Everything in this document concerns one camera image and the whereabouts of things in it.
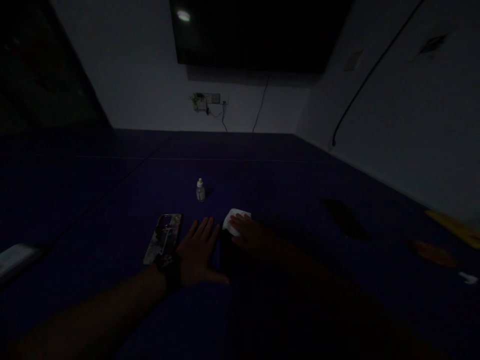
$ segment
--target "small bottle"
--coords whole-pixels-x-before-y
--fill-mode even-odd
[[[205,201],[205,188],[202,178],[199,178],[196,183],[196,199],[199,202]]]

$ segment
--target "orange object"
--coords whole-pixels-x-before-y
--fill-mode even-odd
[[[424,259],[430,260],[435,264],[443,265],[448,268],[458,267],[455,258],[439,247],[421,241],[416,241],[412,243],[412,246],[416,253]]]
[[[480,250],[480,233],[469,229],[462,223],[455,220],[453,217],[440,212],[426,210],[425,214],[442,225],[453,235],[470,245],[472,248]]]

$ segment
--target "electrical socket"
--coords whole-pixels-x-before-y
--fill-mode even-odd
[[[209,93],[209,92],[203,92],[202,94],[205,97],[205,102],[207,104],[211,104],[212,103],[212,94]]]
[[[201,100],[204,100],[207,104],[223,104],[224,101],[225,105],[229,104],[229,96],[226,93],[197,92],[196,94]]]
[[[215,93],[211,95],[211,103],[212,104],[220,104],[220,94]]]
[[[220,104],[223,104],[225,102],[225,105],[229,104],[229,95],[226,93],[221,93],[220,94]]]
[[[196,109],[199,111],[207,111],[207,103],[205,101],[197,101]]]

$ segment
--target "hand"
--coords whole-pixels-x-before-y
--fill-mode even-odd
[[[260,261],[277,263],[285,252],[286,243],[248,215],[230,216],[230,225],[241,235],[231,240]]]
[[[190,231],[182,240],[176,253],[181,257],[181,284],[193,285],[201,282],[230,284],[229,279],[209,268],[209,259],[220,232],[218,224],[210,236],[214,218],[205,217],[197,228],[195,220]]]

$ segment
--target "yellow object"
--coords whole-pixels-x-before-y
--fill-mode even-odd
[[[442,214],[440,212],[426,210],[425,214],[442,225],[453,235],[457,236],[474,249],[480,249],[480,233],[470,230],[453,217]]]

